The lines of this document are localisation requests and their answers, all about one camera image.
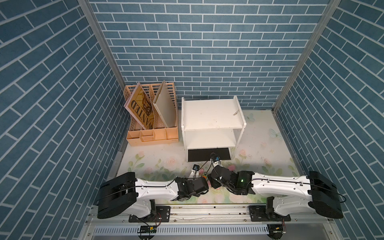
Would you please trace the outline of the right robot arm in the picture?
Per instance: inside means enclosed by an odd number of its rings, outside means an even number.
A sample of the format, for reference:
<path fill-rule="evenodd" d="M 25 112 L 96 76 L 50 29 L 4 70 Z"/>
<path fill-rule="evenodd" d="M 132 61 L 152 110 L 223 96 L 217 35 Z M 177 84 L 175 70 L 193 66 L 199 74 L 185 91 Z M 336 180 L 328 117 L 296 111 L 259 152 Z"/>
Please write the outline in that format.
<path fill-rule="evenodd" d="M 266 197 L 268 215 L 285 217 L 296 213 L 316 213 L 331 219 L 344 217 L 337 186 L 316 171 L 290 178 L 251 171 L 236 173 L 215 166 L 208 178 L 215 189 L 225 187 L 234 195 L 259 194 Z"/>

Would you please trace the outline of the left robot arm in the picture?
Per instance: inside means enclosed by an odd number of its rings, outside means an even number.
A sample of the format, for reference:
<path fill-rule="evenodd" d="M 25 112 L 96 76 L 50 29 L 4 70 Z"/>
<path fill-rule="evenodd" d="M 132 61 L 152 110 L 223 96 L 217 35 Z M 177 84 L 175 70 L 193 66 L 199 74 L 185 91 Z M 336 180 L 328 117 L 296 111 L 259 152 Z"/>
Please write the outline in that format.
<path fill-rule="evenodd" d="M 108 219 L 126 212 L 137 218 L 155 213 L 154 200 L 187 201 L 207 193 L 209 185 L 204 177 L 195 179 L 176 177 L 166 182 L 138 179 L 128 172 L 100 185 L 98 219 Z"/>

